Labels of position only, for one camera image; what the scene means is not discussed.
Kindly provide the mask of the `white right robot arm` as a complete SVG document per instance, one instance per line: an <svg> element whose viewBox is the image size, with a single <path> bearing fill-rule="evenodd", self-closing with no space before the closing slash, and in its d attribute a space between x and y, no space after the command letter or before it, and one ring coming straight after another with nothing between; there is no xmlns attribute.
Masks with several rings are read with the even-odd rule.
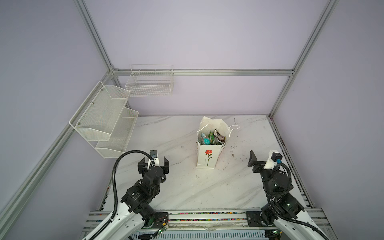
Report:
<svg viewBox="0 0 384 240"><path fill-rule="evenodd" d="M328 240L304 206L291 194L293 174L279 152L270 151L259 161L250 151L248 167L260 174L267 204L260 211L247 211L249 227L276 227L291 240Z"/></svg>

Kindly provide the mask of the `green yellow Fox's candy bag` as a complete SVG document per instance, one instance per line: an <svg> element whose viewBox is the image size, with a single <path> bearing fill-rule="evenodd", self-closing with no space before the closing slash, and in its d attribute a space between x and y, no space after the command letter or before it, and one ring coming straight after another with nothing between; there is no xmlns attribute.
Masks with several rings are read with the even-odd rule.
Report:
<svg viewBox="0 0 384 240"><path fill-rule="evenodd" d="M209 132L208 138L211 145L216 145L215 135L211 131Z"/></svg>

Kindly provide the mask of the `white flowered paper bag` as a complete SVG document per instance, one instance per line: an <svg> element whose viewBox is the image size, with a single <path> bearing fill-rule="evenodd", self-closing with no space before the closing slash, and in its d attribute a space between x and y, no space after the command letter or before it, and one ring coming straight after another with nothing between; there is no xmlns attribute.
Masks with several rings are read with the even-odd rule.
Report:
<svg viewBox="0 0 384 240"><path fill-rule="evenodd" d="M239 128L228 126L222 119L203 117L197 131L197 168L214 169L233 130Z"/></svg>

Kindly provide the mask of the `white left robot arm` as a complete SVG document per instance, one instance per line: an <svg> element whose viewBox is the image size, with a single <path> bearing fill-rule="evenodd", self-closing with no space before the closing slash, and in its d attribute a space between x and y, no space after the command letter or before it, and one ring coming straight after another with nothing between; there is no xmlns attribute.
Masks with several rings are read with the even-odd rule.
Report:
<svg viewBox="0 0 384 240"><path fill-rule="evenodd" d="M151 156L138 162L142 178L130 187L122 197L114 196L113 211L88 235L85 240L125 240L143 227L154 223L155 210L150 206L160 193L160 184L169 173L166 158Z"/></svg>

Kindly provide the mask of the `brown chocolate bar wrapper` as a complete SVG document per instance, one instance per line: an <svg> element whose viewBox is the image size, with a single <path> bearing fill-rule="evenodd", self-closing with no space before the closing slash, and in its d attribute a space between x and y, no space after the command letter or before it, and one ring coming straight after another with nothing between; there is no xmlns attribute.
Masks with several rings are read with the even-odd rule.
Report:
<svg viewBox="0 0 384 240"><path fill-rule="evenodd" d="M226 142L226 137L221 135L217 129L213 132L215 145L223 145Z"/></svg>

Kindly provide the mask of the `teal green Fox's candy bag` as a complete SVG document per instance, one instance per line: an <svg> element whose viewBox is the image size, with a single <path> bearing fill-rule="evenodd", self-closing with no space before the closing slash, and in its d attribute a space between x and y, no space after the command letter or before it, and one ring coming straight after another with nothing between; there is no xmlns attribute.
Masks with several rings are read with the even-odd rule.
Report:
<svg viewBox="0 0 384 240"><path fill-rule="evenodd" d="M205 135L204 133L200 133L199 141L200 141L201 145L210 145L211 144L210 138L207 135Z"/></svg>

